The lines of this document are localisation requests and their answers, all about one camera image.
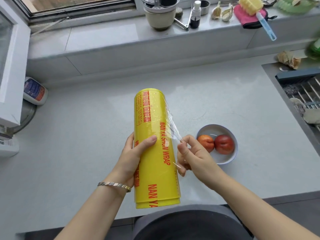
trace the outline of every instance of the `forearm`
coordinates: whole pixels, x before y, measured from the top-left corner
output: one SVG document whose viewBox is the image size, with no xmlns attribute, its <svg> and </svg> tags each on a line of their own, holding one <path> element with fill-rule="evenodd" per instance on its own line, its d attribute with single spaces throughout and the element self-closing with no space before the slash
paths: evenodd
<svg viewBox="0 0 320 240">
<path fill-rule="evenodd" d="M 125 194 L 122 188 L 98 186 L 56 240 L 104 239 Z"/>
<path fill-rule="evenodd" d="M 214 189 L 259 240 L 320 239 L 224 173 Z"/>
</svg>

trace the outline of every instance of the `person's left hand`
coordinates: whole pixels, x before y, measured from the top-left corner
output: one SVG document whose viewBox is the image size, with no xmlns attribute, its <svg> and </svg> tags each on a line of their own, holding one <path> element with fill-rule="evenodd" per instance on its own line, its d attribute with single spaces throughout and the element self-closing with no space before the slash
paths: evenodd
<svg viewBox="0 0 320 240">
<path fill-rule="evenodd" d="M 153 135 L 140 142 L 133 148 L 134 133 L 132 133 L 125 142 L 122 153 L 117 164 L 111 173 L 106 177 L 105 181 L 125 184 L 129 187 L 134 185 L 134 172 L 136 171 L 140 156 L 142 153 L 153 146 L 157 141 L 157 136 Z"/>
</svg>

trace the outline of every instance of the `yellow sponge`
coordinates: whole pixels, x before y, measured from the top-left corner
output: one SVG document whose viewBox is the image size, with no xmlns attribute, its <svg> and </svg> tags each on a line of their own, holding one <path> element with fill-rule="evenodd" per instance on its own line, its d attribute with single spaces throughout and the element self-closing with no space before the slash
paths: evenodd
<svg viewBox="0 0 320 240">
<path fill-rule="evenodd" d="M 239 0 L 239 4 L 250 16 L 255 15 L 263 8 L 261 0 Z"/>
</svg>

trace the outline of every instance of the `hand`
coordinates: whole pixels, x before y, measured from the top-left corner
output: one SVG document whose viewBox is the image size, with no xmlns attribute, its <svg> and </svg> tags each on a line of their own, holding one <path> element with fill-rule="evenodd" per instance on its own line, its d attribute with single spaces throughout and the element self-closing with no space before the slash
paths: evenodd
<svg viewBox="0 0 320 240">
<path fill-rule="evenodd" d="M 134 133 L 132 133 L 125 142 L 122 153 L 117 164 L 105 181 L 125 184 L 129 187 L 134 185 L 134 172 L 136 171 L 140 156 L 142 153 L 153 146 L 157 141 L 157 136 L 153 135 L 143 140 L 139 145 L 133 148 Z"/>
<path fill-rule="evenodd" d="M 184 177 L 191 169 L 194 175 L 207 187 L 214 190 L 214 184 L 225 174 L 208 151 L 191 135 L 182 138 L 178 145 L 178 172 Z"/>
</svg>

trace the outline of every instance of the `white bottle cap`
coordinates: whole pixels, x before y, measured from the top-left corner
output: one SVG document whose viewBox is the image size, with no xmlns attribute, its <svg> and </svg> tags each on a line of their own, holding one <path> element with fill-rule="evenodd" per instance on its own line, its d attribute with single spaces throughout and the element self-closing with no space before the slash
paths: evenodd
<svg viewBox="0 0 320 240">
<path fill-rule="evenodd" d="M 201 1 L 195 1 L 193 9 L 195 11 L 199 11 L 200 10 L 200 6 L 201 6 Z"/>
</svg>

